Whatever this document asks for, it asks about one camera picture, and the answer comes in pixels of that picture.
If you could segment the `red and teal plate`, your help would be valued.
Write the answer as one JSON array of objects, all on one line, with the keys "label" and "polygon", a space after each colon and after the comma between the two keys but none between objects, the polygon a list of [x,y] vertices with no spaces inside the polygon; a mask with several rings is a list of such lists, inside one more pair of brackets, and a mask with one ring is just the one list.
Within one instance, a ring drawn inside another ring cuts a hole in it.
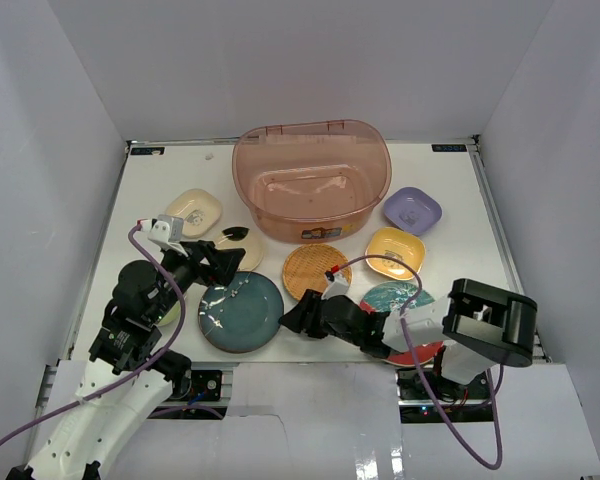
[{"label": "red and teal plate", "polygon": [[[367,291],[359,306],[367,312],[391,311],[401,307],[417,290],[417,286],[405,281],[389,281],[381,283]],[[435,354],[443,346],[442,342],[423,344],[416,347],[416,353],[422,364],[431,362]],[[414,368],[412,355],[409,352],[391,354],[384,360],[396,367]]]}]

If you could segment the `dark teal round plate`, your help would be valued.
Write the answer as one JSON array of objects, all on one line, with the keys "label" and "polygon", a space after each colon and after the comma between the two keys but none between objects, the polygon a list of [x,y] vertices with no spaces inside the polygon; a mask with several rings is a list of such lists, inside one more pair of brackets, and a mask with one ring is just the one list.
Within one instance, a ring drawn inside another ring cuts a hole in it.
[{"label": "dark teal round plate", "polygon": [[278,287],[256,272],[238,272],[228,286],[210,286],[198,305],[202,336],[216,349],[244,354],[269,343],[279,331],[284,302]]}]

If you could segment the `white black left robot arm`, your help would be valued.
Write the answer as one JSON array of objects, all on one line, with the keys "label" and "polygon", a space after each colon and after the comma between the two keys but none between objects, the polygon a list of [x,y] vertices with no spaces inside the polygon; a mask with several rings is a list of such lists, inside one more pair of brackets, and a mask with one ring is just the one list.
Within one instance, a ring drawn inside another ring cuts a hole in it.
[{"label": "white black left robot arm", "polygon": [[242,248],[218,250],[210,241],[195,241],[165,250],[160,261],[144,252],[126,264],[89,349],[74,407],[57,410],[54,431],[9,478],[105,478],[149,415],[190,390],[192,362],[157,345],[159,323],[185,310],[192,285],[228,285],[244,255]]}]

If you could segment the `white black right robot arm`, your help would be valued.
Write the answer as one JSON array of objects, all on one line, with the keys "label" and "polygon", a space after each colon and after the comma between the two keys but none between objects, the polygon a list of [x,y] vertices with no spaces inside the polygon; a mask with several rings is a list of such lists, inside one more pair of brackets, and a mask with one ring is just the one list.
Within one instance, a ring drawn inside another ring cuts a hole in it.
[{"label": "white black right robot arm", "polygon": [[433,390],[446,399],[495,365],[532,364],[538,305],[527,296],[463,278],[432,303],[382,312],[363,310],[348,289],[342,275],[329,274],[326,290],[306,290],[279,324],[308,338],[336,337],[381,360],[447,341],[431,374]]}]

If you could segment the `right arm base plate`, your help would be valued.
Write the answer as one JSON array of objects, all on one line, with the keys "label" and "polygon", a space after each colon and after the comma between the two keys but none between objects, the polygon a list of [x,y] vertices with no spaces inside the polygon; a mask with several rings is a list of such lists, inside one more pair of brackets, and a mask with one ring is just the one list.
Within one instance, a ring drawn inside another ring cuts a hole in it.
[{"label": "right arm base plate", "polygon": [[[432,369],[424,369],[423,373],[432,392],[443,405],[459,405],[462,401],[477,404],[490,398],[485,374],[480,374],[468,385],[461,385],[436,375]],[[398,369],[397,386],[401,400],[418,402],[431,400],[415,368]]]}]

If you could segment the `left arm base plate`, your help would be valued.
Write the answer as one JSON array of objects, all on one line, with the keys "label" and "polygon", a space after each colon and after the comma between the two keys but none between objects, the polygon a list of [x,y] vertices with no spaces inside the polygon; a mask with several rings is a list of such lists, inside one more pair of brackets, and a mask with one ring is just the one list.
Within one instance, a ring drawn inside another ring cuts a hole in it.
[{"label": "left arm base plate", "polygon": [[223,372],[221,370],[192,370],[190,376],[169,401],[187,404],[218,402],[222,397]]}]

